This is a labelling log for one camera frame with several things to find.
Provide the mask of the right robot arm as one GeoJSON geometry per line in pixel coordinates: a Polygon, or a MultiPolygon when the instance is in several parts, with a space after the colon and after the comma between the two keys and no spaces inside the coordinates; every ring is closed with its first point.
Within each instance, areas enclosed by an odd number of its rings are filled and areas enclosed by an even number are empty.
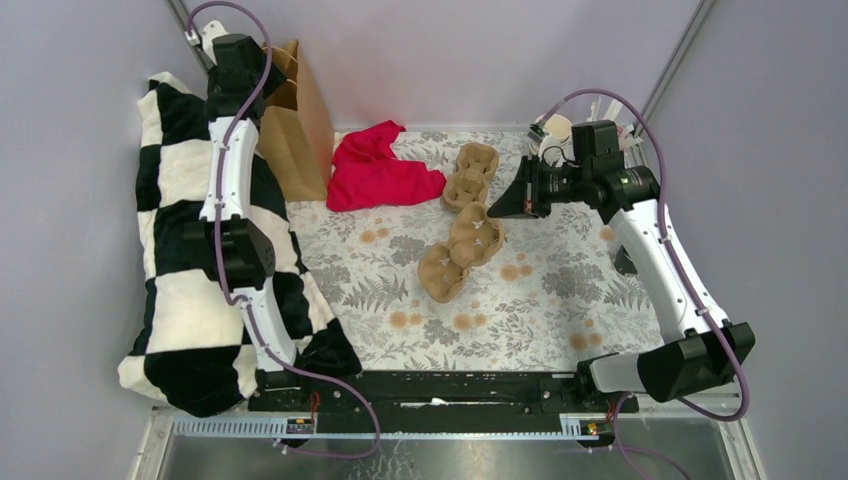
{"type": "Polygon", "coordinates": [[[583,203],[595,210],[629,256],[655,309],[663,345],[636,354],[608,354],[577,367],[575,402],[597,412],[617,392],[648,394],[657,402],[726,385],[755,344],[746,323],[734,324],[698,277],[672,235],[660,185],[646,166],[628,167],[617,127],[609,120],[571,130],[574,161],[545,159],[557,139],[539,124],[528,133],[529,152],[492,218],[545,218],[555,203],[583,203]]]}

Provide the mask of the brown paper bag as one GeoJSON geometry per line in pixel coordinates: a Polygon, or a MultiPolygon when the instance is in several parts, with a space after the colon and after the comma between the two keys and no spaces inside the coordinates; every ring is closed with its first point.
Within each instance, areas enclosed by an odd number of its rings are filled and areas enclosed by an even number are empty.
{"type": "Polygon", "coordinates": [[[325,201],[335,129],[323,95],[299,41],[271,52],[286,80],[266,99],[258,151],[287,201],[325,201]]]}

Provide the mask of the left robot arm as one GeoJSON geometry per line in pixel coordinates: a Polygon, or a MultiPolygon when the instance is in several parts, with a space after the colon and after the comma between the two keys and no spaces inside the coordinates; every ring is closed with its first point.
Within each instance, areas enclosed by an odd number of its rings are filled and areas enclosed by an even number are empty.
{"type": "Polygon", "coordinates": [[[250,202],[264,85],[285,76],[247,35],[189,32],[186,38],[213,65],[205,104],[212,142],[209,189],[198,220],[185,226],[184,240],[227,304],[240,311],[256,349],[258,392],[271,392],[282,408],[296,411],[309,401],[311,387],[290,370],[297,349],[275,298],[276,253],[253,221],[250,202]]]}

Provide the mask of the black paper coffee cup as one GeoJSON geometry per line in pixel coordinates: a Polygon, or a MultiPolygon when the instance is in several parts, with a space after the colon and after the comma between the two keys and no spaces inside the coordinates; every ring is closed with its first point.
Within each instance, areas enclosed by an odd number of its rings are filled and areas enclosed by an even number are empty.
{"type": "Polygon", "coordinates": [[[623,276],[636,277],[638,275],[638,270],[624,246],[618,248],[613,267],[618,274],[623,276]]]}

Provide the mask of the single cardboard cup carrier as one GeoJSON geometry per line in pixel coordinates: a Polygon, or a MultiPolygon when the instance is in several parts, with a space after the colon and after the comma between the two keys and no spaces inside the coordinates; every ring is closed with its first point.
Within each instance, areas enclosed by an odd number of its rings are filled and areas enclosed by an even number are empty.
{"type": "Polygon", "coordinates": [[[448,303],[464,288],[473,267],[491,260],[502,248],[505,229],[490,218],[488,207],[471,202],[457,215],[445,242],[432,245],[418,264],[418,278],[438,303],[448,303]]]}

